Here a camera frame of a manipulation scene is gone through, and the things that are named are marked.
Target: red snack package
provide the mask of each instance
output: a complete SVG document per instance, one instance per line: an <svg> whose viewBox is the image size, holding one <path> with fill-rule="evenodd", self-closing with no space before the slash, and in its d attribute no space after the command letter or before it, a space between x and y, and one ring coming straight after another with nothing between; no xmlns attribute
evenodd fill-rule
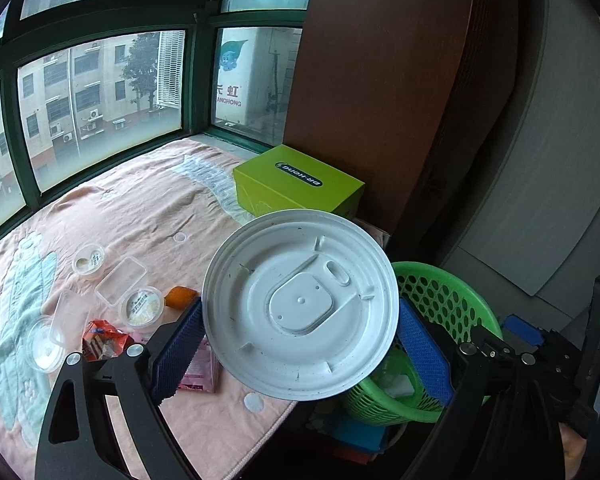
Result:
<svg viewBox="0 0 600 480"><path fill-rule="evenodd" d="M94 319L82 336L82 353L87 361L98 361L119 356L133 343L129 334L121 332L109 321Z"/></svg>

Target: green plastic basket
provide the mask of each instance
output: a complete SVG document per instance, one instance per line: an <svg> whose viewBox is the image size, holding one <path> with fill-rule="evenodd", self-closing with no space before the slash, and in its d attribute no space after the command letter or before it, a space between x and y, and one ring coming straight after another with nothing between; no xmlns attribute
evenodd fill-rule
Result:
<svg viewBox="0 0 600 480"><path fill-rule="evenodd" d="M471 341L471 327L478 324L502 338L498 320L489 306L459 278L446 270L418 262L396 262L392 265L400 296L410 300L430 321L444 326L456 342ZM396 359L396 352L403 352L399 356L402 360L400 366L402 373L410 378L414 394L392 399L376 385L374 372L344 394L343 402L347 411L372 426L403 424L410 420L436 422L440 418L442 406L424 391L420 378L397 338L380 367L386 365L387 359Z"/></svg>

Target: cartoon logo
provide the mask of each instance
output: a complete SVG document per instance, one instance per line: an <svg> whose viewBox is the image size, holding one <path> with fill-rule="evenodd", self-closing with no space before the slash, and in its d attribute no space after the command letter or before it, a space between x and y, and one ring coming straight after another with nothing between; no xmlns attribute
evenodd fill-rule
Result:
<svg viewBox="0 0 600 480"><path fill-rule="evenodd" d="M277 163L276 168L288 173L289 175L293 175L294 177L299 178L303 182L311 184L314 187L320 187L322 185L321 180L311 176L308 173L303 173L302 171L298 170L298 168L294 168L292 165L287 164L286 162Z"/></svg>
<svg viewBox="0 0 600 480"><path fill-rule="evenodd" d="M220 47L220 66L222 70L229 72L238 66L240 51L247 41L227 41L222 44Z"/></svg>

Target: metal screw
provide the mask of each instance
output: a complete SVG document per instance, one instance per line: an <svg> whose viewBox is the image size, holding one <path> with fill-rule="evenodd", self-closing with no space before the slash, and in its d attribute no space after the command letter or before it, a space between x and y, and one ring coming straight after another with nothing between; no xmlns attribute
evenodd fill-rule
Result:
<svg viewBox="0 0 600 480"><path fill-rule="evenodd" d="M126 354L129 357L138 357L142 352L144 352L144 346L141 344L131 345L126 349Z"/></svg>
<svg viewBox="0 0 600 480"><path fill-rule="evenodd" d="M473 343L460 343L460 351L464 355L474 355L477 349Z"/></svg>
<svg viewBox="0 0 600 480"><path fill-rule="evenodd" d="M66 363L69 366L73 366L73 365L77 364L80 361L81 358L82 358L82 356L78 352L74 352L74 353L69 354L67 356Z"/></svg>
<svg viewBox="0 0 600 480"><path fill-rule="evenodd" d="M520 356L520 359L522 359L522 362L527 366L533 366L534 364L536 364L536 358L533 357L531 354L522 354Z"/></svg>

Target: gray panel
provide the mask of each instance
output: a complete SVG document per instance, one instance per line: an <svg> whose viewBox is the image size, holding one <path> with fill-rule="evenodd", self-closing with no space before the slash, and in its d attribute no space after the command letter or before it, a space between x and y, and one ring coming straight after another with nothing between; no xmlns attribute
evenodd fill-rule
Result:
<svg viewBox="0 0 600 480"><path fill-rule="evenodd" d="M526 117L460 246L532 296L599 207L600 23L586 0L548 0Z"/></svg>
<svg viewBox="0 0 600 480"><path fill-rule="evenodd" d="M576 317L589 306L597 276L600 276L600 209L574 250L537 296Z"/></svg>
<svg viewBox="0 0 600 480"><path fill-rule="evenodd" d="M516 314L534 326L546 330L562 330L571 318L547 302L528 296L467 252L457 248L444 269L467 282L487 302L498 321Z"/></svg>

